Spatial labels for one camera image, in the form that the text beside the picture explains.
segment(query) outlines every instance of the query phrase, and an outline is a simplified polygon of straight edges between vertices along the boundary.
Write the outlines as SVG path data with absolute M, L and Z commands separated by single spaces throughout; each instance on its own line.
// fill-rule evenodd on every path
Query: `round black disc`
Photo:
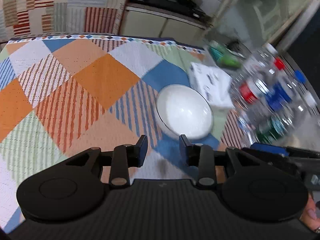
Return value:
M 308 201 L 302 182 L 269 165 L 245 167 L 222 186 L 222 197 L 239 216 L 277 222 L 299 214 Z
M 23 181 L 17 190 L 24 215 L 46 221 L 81 217 L 99 205 L 103 196 L 103 183 L 77 166 L 44 170 Z

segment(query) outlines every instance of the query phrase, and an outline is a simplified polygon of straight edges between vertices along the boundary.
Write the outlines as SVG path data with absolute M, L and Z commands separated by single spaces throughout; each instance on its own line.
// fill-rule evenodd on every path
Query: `white bottle cap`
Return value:
M 303 98 L 309 107 L 315 107 L 317 105 L 317 102 L 309 91 L 307 91 Z
M 278 51 L 270 44 L 270 43 L 266 43 L 265 44 L 265 48 L 267 49 L 267 51 L 269 51 L 272 55 L 275 55 L 278 53 Z

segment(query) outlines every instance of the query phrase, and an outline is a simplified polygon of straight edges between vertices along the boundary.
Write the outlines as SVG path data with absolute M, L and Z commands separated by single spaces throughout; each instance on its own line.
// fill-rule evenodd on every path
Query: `fingernail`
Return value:
M 316 213 L 313 211 L 313 209 L 308 209 L 307 212 L 308 212 L 309 216 L 310 216 L 312 219 L 314 219 L 314 220 L 317 219 L 317 215 L 316 215 Z

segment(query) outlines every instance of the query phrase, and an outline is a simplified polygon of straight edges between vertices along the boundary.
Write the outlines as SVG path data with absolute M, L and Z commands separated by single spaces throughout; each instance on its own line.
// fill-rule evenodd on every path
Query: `stove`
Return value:
M 205 21 L 205 13 L 191 0 L 129 0 L 133 3 L 144 4 L 171 12 L 179 13 L 191 18 Z

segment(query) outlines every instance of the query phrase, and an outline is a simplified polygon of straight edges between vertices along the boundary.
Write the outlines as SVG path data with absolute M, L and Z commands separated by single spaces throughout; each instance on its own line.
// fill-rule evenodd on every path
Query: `white cabinet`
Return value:
M 127 7 L 120 35 L 146 38 L 170 38 L 188 45 L 203 46 L 204 27 L 161 12 Z
M 173 19 L 168 19 L 162 31 L 161 37 L 174 38 L 178 42 L 197 46 L 201 42 L 201 34 L 203 31 L 204 29 L 201 29 L 197 26 Z
M 125 11 L 120 35 L 159 37 L 166 18 L 137 11 Z

